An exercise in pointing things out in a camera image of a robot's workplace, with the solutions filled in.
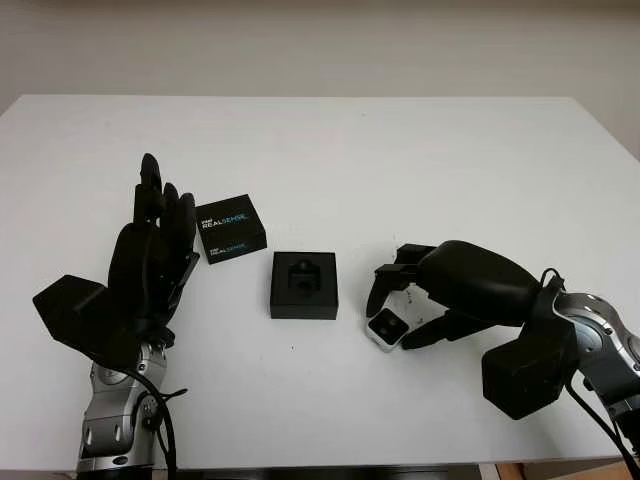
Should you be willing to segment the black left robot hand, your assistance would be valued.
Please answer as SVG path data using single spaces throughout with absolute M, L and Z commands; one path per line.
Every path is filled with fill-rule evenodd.
M 163 182 L 155 156 L 144 154 L 133 219 L 117 237 L 108 288 L 135 334 L 146 342 L 174 345 L 168 324 L 199 260 L 195 236 L 193 194 L 180 194 L 172 183 Z

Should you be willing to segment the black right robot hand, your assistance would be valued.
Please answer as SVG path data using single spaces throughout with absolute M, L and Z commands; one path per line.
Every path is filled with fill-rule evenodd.
M 392 292 L 415 285 L 444 313 L 416 328 L 384 306 Z M 438 246 L 407 243 L 391 264 L 374 272 L 366 305 L 367 332 L 381 348 L 419 349 L 455 341 L 493 326 L 520 327 L 528 319 L 541 282 L 495 252 L 461 240 Z

